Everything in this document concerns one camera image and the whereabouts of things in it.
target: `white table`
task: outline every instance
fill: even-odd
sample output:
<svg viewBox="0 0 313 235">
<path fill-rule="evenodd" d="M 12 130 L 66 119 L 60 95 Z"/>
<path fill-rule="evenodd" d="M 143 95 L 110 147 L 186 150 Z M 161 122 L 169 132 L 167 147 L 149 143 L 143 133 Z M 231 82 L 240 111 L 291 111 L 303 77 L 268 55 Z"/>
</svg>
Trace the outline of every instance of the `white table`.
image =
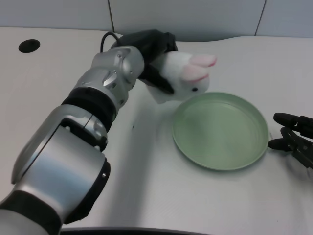
<svg viewBox="0 0 313 235">
<path fill-rule="evenodd" d="M 14 161 L 50 111 L 61 104 L 99 51 L 100 31 L 0 28 L 0 198 Z M 34 53 L 20 42 L 38 39 Z M 108 38 L 106 49 L 114 42 Z M 276 112 L 313 117 L 313 39 L 239 37 L 179 42 L 211 53 L 210 91 L 241 96 L 265 116 L 274 138 Z M 65 227 L 151 227 L 215 235 L 313 233 L 313 177 L 293 158 L 268 151 L 243 170 L 199 167 L 176 149 L 171 117 L 179 102 L 157 105 L 138 81 L 109 131 L 109 181 L 89 216 Z"/>
</svg>

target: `gray wall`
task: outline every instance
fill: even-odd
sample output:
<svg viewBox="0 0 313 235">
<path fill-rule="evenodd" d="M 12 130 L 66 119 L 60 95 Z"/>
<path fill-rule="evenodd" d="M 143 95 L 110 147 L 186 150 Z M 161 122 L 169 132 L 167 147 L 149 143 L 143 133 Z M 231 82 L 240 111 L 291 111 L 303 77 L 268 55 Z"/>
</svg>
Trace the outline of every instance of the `gray wall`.
<svg viewBox="0 0 313 235">
<path fill-rule="evenodd" d="M 0 0 L 0 26 L 112 30 L 107 0 Z"/>
<path fill-rule="evenodd" d="M 0 26 L 121 34 L 157 28 L 173 32 L 180 41 L 243 35 L 313 37 L 313 0 L 265 1 L 0 0 Z"/>
<path fill-rule="evenodd" d="M 257 35 L 313 37 L 313 0 L 267 0 Z"/>
</svg>

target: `stuffed rabbit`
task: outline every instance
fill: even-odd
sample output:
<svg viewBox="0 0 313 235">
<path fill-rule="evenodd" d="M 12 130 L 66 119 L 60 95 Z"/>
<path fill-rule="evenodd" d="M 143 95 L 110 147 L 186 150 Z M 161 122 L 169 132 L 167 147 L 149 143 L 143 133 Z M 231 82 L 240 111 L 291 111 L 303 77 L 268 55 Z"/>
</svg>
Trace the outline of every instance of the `stuffed rabbit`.
<svg viewBox="0 0 313 235">
<path fill-rule="evenodd" d="M 214 55 L 192 55 L 180 51 L 171 51 L 159 56 L 151 65 L 173 87 L 174 94 L 166 94 L 158 88 L 147 86 L 149 92 L 159 104 L 169 100 L 186 100 L 196 94 L 202 94 L 209 87 L 207 68 L 215 65 Z"/>
</svg>

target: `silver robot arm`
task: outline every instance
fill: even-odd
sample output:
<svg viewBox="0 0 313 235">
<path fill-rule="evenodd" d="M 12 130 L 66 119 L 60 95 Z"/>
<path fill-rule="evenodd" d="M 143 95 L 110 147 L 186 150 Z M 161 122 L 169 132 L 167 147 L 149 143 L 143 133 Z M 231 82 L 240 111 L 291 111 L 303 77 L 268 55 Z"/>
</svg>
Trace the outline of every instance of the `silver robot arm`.
<svg viewBox="0 0 313 235">
<path fill-rule="evenodd" d="M 86 217 L 110 174 L 107 132 L 144 70 L 133 46 L 97 54 L 18 156 L 0 203 L 1 234 L 57 235 Z"/>
</svg>

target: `pink rabbit ear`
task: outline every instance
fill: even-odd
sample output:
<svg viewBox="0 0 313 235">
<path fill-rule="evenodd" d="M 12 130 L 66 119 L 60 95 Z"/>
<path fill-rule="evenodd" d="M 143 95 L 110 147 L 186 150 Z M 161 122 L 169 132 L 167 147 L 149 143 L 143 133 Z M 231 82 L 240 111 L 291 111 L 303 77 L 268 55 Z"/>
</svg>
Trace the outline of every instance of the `pink rabbit ear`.
<svg viewBox="0 0 313 235">
<path fill-rule="evenodd" d="M 198 82 L 208 78 L 209 74 L 203 67 L 187 64 L 183 67 L 181 78 L 187 82 Z"/>
<path fill-rule="evenodd" d="M 192 65 L 198 65 L 201 67 L 210 67 L 215 65 L 217 58 L 215 55 L 193 55 L 189 59 Z"/>
</svg>

